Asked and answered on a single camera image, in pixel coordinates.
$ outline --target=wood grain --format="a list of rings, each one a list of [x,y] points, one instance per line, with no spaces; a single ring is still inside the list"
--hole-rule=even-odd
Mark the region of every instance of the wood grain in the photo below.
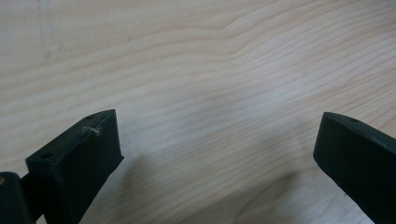
[[[396,136],[395,10],[2,1],[0,170],[115,108],[125,160],[81,223],[370,223],[312,151],[324,111]]]

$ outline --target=black clamp jaw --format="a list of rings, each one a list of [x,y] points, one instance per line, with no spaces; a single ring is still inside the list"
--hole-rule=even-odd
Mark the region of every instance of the black clamp jaw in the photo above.
[[[396,223],[396,139],[326,112],[314,159],[373,222]]]
[[[22,179],[0,173],[0,222],[78,224],[122,159],[116,111],[82,119],[28,157]]]

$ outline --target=wooden table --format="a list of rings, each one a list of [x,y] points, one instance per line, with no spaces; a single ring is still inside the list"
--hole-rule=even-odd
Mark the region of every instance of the wooden table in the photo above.
[[[394,0],[0,3],[0,170],[115,108],[81,223],[371,223],[312,152],[324,111],[396,136]]]

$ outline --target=scratch mark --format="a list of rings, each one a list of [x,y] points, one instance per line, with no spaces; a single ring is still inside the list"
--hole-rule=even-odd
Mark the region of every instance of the scratch mark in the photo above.
[[[50,58],[52,39],[54,35],[54,27],[50,22],[50,0],[37,0],[39,22],[40,22],[40,36],[46,59]]]

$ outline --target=screw hole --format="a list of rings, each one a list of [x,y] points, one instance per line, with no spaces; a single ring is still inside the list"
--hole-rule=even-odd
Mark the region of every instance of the screw hole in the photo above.
[[[41,159],[46,160],[46,159],[51,158],[52,156],[53,156],[52,153],[46,153],[46,154],[44,154],[44,155],[41,156]]]

